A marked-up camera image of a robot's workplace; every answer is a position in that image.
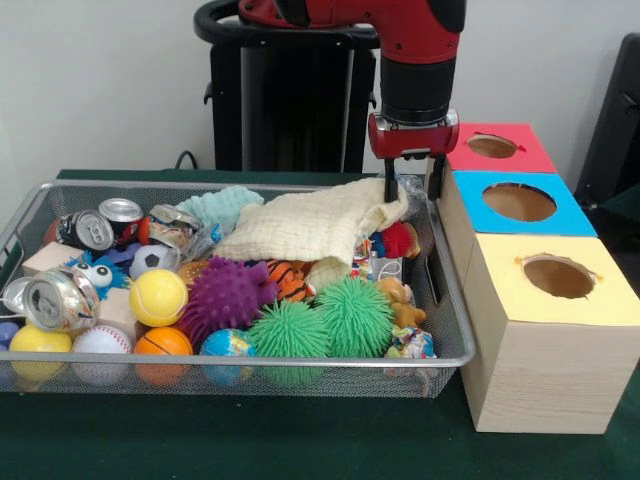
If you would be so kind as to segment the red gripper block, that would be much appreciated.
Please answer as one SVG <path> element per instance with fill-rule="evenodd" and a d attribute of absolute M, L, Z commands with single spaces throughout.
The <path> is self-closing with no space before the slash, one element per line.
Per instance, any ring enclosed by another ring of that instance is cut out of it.
<path fill-rule="evenodd" d="M 427 184 L 427 196 L 430 201 L 436 201 L 441 195 L 445 154 L 455 148 L 459 138 L 458 112 L 449 110 L 443 119 L 427 125 L 394 123 L 375 112 L 369 115 L 367 127 L 373 154 L 384 160 L 384 201 L 392 203 L 398 199 L 395 159 L 422 154 L 435 156 Z"/>

